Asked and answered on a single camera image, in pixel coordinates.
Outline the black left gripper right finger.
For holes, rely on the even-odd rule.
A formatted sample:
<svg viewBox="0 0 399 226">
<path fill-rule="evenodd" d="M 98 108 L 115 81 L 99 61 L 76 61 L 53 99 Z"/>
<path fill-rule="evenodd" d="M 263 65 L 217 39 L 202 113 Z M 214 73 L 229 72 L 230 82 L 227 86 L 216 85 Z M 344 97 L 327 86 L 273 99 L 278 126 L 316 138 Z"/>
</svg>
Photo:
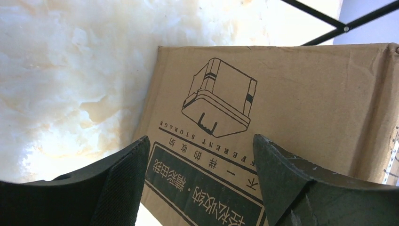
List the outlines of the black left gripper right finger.
<svg viewBox="0 0 399 226">
<path fill-rule="evenodd" d="M 255 167 L 271 226 L 396 226 L 399 189 L 345 176 L 253 137 Z"/>
</svg>

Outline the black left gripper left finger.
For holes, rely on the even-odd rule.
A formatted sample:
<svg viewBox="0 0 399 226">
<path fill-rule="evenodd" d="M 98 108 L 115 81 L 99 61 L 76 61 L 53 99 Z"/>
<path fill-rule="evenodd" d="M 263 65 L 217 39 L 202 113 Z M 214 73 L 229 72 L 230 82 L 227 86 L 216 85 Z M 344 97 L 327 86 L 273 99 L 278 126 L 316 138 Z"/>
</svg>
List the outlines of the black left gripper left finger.
<svg viewBox="0 0 399 226">
<path fill-rule="evenodd" d="M 0 183 L 3 226 L 133 226 L 144 188 L 150 141 L 51 181 Z"/>
</svg>

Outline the large cardboard express box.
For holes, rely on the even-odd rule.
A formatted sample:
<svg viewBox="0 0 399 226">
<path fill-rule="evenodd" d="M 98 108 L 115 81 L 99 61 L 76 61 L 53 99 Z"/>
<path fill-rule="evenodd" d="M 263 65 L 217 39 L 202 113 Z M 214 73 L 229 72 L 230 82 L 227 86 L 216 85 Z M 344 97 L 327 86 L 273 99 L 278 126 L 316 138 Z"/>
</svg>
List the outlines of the large cardboard express box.
<svg viewBox="0 0 399 226">
<path fill-rule="evenodd" d="M 269 226 L 255 134 L 382 184 L 398 133 L 396 43 L 159 47 L 135 133 L 151 142 L 142 204 L 164 226 Z"/>
</svg>

